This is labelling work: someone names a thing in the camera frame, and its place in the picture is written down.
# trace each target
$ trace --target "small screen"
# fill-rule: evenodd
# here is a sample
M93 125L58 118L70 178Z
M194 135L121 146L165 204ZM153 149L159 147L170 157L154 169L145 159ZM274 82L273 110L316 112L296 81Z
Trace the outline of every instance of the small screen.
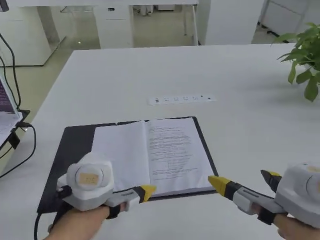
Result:
M99 181L99 175L93 173L80 173L79 184L85 185L97 185Z
M5 87L0 81L0 112L14 113L14 107L10 102L10 98L6 93Z

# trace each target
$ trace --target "laptop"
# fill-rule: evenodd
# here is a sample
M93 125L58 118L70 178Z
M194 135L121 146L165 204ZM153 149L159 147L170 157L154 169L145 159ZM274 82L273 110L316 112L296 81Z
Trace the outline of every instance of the laptop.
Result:
M22 113L18 112L14 97L7 83L0 74L0 146L10 136L16 124L23 119Z

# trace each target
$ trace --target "potted plant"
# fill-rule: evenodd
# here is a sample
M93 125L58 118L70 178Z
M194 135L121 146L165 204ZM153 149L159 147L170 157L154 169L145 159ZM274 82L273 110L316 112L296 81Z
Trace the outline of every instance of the potted plant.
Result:
M307 23L307 25L310 28L306 31L299 34L283 34L276 38L275 42L296 41L292 51L280 56L278 60L292 62L288 76L289 83L293 84L295 79L297 84L308 81L304 90L304 97L313 102L319 94L320 85L320 25L312 22ZM305 66L306 70L296 76L296 67L299 65Z

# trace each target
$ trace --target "white table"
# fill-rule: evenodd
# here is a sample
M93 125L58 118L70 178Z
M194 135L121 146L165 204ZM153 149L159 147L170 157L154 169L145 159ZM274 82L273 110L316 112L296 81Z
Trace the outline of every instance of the white table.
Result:
M272 194L260 170L319 160L319 102L287 82L293 45L75 51L32 124L34 157L0 180L1 240L31 240L36 209L67 126L197 116L221 176ZM213 93L217 102L149 106L149 97ZM28 131L7 169L33 147ZM43 215L39 239L54 214ZM218 194L145 203L106 221L95 240L270 240L276 228Z
M9 7L34 6L97 6L109 3L125 5L198 4L199 0L6 0Z

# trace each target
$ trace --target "black binder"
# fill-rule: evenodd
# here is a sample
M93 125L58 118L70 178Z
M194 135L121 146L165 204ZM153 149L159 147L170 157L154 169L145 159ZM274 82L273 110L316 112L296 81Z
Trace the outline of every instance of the black binder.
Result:
M199 137L203 144L206 155L209 159L212 171L214 175L218 176L217 169L215 167L214 161L209 152L208 146L206 144L205 138L201 131L198 120L195 116L188 117L177 117L171 119L186 119L192 118L196 129L198 131ZM55 198L56 187L58 178L64 175L68 167L71 164L77 163L84 155L91 152L95 130L97 127L104 126L116 126L116 125L126 125L131 124L136 121L118 122L118 123L107 123L107 124L96 124L96 125L83 125L83 126L68 126L64 129L57 153L55 155L51 171L49 173L48 179L46 181L45 188L37 209L38 214L54 213L57 212L62 201ZM189 197L195 195L206 195L214 194L215 190L210 191L199 191L193 193L176 194L169 196L152 197L150 201L161 200L161 199L172 199Z

